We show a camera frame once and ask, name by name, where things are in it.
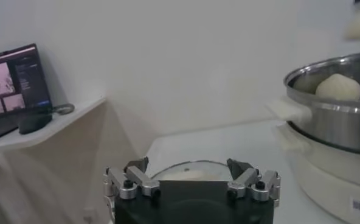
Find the steamed bun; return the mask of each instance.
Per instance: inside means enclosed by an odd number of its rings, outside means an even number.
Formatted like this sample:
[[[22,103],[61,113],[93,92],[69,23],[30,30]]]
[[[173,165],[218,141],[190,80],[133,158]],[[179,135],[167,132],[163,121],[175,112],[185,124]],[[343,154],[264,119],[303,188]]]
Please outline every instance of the steamed bun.
[[[346,76],[334,74],[319,84],[315,95],[335,100],[359,100],[360,84]]]

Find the sticker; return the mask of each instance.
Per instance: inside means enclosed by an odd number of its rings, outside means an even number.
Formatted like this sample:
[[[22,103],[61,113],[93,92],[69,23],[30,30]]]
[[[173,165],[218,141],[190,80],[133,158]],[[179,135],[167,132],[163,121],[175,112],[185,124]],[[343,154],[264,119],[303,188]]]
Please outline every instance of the sticker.
[[[360,216],[360,199],[350,197],[350,212]]]

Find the table surface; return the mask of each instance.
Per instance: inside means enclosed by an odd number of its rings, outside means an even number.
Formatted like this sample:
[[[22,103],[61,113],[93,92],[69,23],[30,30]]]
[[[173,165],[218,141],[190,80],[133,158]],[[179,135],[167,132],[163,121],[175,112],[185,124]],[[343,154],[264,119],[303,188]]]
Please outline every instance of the table surface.
[[[228,158],[251,163],[254,167],[276,170],[282,177],[280,207],[275,224],[342,224],[318,207],[295,182],[285,154],[272,128],[281,121],[263,121],[213,130],[197,131],[158,138],[149,149],[147,175],[185,161],[212,160],[226,163]]]

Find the screw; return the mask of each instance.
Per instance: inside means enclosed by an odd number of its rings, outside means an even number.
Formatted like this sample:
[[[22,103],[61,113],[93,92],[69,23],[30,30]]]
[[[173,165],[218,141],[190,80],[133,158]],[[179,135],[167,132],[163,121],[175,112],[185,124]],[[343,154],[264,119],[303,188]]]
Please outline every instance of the screw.
[[[262,181],[259,181],[255,184],[255,188],[257,190],[265,190],[265,183]]]
[[[131,180],[125,180],[123,182],[123,188],[130,189],[133,187],[133,182]]]

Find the wall outlet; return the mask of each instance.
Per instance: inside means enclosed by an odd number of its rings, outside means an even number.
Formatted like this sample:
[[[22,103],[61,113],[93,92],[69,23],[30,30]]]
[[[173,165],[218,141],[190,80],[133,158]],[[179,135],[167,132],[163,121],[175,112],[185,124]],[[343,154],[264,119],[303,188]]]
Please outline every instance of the wall outlet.
[[[83,209],[83,220],[86,224],[97,223],[97,218],[96,208],[87,207]]]

